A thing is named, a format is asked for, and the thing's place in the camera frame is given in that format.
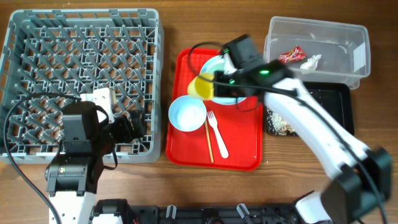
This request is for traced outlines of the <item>yellow plastic cup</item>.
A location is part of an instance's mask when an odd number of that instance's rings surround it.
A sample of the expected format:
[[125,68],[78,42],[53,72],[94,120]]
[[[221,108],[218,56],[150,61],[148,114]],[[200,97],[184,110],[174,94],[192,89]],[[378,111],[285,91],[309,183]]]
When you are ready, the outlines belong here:
[[194,78],[187,88],[188,95],[200,100],[212,100],[214,98],[213,73],[201,73]]

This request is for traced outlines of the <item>food scraps pile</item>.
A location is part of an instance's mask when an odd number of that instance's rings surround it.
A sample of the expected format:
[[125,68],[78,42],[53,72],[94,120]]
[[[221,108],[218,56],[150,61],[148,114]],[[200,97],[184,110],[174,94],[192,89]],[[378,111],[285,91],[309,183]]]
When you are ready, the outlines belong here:
[[298,136],[295,129],[269,108],[266,110],[266,128],[267,133],[273,136]]

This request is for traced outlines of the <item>red snack wrapper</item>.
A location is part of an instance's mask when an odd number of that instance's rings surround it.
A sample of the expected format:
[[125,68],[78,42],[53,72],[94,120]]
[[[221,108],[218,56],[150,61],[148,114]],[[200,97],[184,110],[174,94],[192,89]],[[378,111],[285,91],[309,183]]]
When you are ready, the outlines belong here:
[[282,53],[278,60],[282,63],[296,62],[303,60],[307,57],[307,54],[303,51],[301,46],[296,45],[293,49],[288,52]]

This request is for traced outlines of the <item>white napkin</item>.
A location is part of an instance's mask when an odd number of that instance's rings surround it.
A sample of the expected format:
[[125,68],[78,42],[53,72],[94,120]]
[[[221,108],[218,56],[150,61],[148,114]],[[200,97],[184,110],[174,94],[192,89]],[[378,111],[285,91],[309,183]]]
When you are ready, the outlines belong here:
[[318,67],[318,61],[321,59],[321,55],[313,55],[305,63],[301,64],[300,69],[304,70],[315,70]]

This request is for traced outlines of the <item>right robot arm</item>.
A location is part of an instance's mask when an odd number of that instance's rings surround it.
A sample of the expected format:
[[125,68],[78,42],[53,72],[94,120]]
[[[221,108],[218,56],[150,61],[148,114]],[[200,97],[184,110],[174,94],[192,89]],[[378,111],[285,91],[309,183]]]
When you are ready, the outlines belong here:
[[216,96],[264,96],[264,104],[293,127],[320,161],[331,182],[295,203],[304,223],[352,223],[379,208],[392,187],[392,157],[383,148],[371,150],[347,132],[282,62],[265,63],[252,38],[242,35],[221,45],[233,72],[216,73]]

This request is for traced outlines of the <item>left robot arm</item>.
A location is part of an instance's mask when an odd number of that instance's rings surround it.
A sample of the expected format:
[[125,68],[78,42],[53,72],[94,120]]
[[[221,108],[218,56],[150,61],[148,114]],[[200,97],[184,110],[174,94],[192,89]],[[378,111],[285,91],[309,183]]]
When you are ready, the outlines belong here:
[[45,171],[49,200],[56,213],[50,223],[139,223],[125,199],[96,201],[98,181],[107,169],[103,157],[115,155],[114,147],[144,136],[142,115],[132,111],[113,122],[100,121],[105,110],[90,101],[77,101],[63,109],[65,137]]

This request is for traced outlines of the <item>grey dishwasher rack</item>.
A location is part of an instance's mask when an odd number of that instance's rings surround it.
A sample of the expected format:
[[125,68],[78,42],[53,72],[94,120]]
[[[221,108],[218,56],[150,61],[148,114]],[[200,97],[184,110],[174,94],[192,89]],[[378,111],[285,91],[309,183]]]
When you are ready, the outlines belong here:
[[113,113],[142,113],[143,138],[115,146],[105,162],[145,163],[161,152],[164,30],[155,9],[18,10],[1,52],[1,161],[47,164],[63,138],[63,106],[112,88]]

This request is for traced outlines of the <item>light blue plate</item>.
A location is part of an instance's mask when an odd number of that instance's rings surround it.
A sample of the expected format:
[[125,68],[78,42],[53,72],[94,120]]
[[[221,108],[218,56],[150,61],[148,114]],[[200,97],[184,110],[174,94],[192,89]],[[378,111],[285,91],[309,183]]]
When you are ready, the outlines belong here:
[[[210,58],[204,66],[202,66],[200,73],[214,73],[217,70],[224,70],[225,60],[222,56],[214,56]],[[226,97],[214,97],[212,102],[219,105],[235,105],[244,101],[245,97],[239,98],[226,98]]]

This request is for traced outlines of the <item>light green left bowl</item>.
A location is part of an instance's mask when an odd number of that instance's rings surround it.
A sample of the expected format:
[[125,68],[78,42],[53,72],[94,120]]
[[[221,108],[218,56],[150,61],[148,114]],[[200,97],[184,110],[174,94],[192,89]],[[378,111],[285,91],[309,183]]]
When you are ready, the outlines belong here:
[[204,124],[206,106],[202,100],[189,95],[180,96],[171,103],[168,116],[174,128],[183,132],[192,132]]

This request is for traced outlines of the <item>white plastic fork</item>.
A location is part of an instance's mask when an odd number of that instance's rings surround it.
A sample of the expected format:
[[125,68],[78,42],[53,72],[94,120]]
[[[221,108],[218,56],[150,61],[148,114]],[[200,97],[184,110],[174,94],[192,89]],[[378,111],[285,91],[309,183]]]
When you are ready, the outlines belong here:
[[223,138],[221,136],[221,133],[218,129],[218,121],[215,117],[214,112],[208,111],[207,112],[207,118],[210,126],[213,128],[213,131],[215,133],[216,141],[220,150],[220,154],[223,159],[227,159],[229,157],[229,152],[227,150],[227,147],[223,141]]

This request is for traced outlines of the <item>red plastic tray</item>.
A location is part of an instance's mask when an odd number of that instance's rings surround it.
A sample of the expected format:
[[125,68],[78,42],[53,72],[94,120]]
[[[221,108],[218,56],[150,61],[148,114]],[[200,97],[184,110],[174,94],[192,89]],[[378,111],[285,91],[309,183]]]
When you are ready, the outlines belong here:
[[168,124],[166,155],[174,164],[213,169],[250,171],[262,161],[263,106],[257,97],[249,97],[237,105],[204,102],[218,121],[229,157],[223,159],[215,133],[209,129],[214,163],[211,163],[205,127],[183,132]]

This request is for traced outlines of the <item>wooden chopstick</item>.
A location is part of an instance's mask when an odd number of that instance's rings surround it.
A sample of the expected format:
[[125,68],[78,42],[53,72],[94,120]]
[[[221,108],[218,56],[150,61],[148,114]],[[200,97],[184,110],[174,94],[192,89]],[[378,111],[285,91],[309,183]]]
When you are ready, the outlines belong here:
[[209,150],[209,154],[210,154],[210,160],[211,160],[211,163],[214,163],[214,157],[213,157],[213,151],[212,151],[212,146],[211,146],[210,133],[209,133],[209,129],[208,129],[207,119],[205,120],[205,131],[206,131],[206,140],[207,140],[207,144],[208,144],[208,150]]

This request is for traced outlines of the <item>clear plastic bin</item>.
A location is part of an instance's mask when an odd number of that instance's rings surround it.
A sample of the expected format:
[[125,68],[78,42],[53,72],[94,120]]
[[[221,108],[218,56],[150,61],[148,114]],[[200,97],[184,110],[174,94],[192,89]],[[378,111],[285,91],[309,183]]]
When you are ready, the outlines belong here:
[[270,62],[299,46],[307,58],[320,55],[315,70],[303,70],[298,62],[287,66],[306,82],[343,83],[354,90],[371,71],[368,30],[338,22],[274,16],[264,44],[264,60]]

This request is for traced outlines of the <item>black plastic tray bin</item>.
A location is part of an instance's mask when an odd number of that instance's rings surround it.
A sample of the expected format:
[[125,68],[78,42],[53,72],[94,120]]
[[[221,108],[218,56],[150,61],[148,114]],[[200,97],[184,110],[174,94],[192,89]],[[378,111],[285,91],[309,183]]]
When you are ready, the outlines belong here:
[[304,82],[313,98],[350,134],[354,135],[351,94],[342,83]]

